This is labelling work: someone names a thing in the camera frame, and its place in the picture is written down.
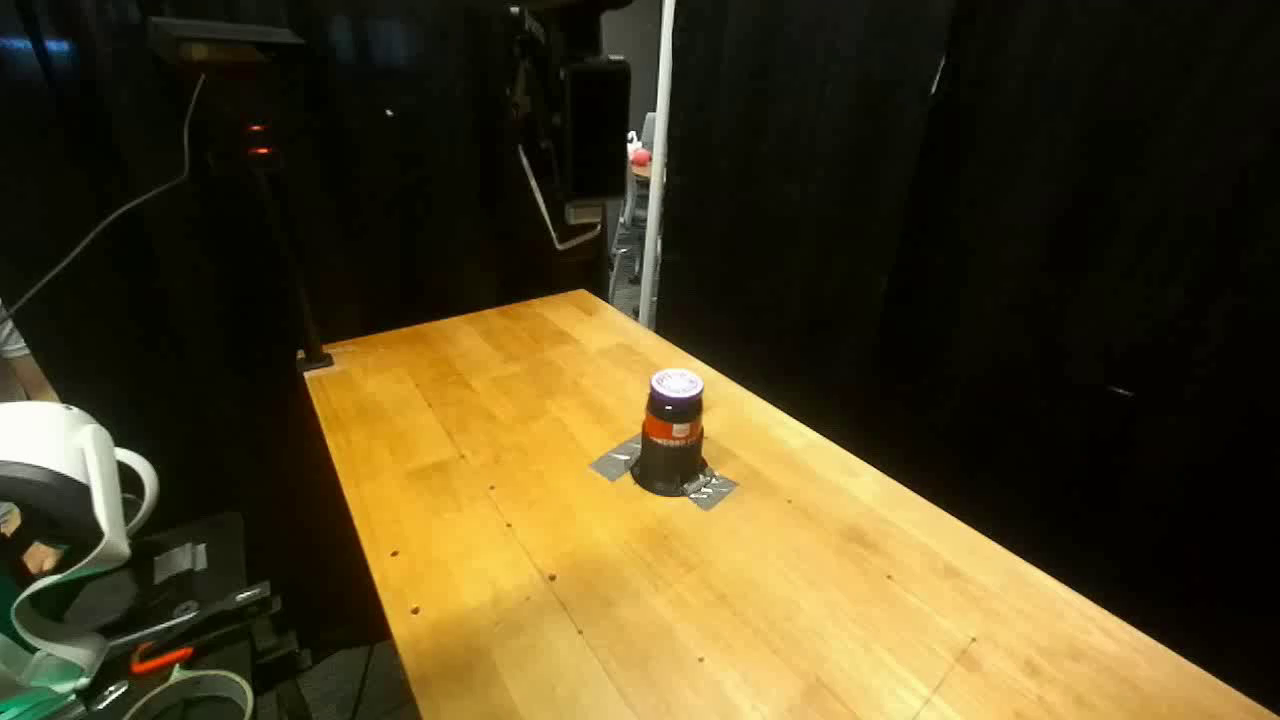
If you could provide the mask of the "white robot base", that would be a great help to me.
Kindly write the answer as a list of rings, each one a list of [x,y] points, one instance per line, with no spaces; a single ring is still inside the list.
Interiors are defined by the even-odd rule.
[[[35,654],[96,670],[107,641],[92,629],[49,622],[35,595],[112,571],[132,555],[132,532],[149,526],[161,501],[153,459],[115,445],[98,421],[72,405],[2,399],[0,501],[21,509],[25,538],[67,549],[56,571],[29,579],[6,601],[6,623]]]

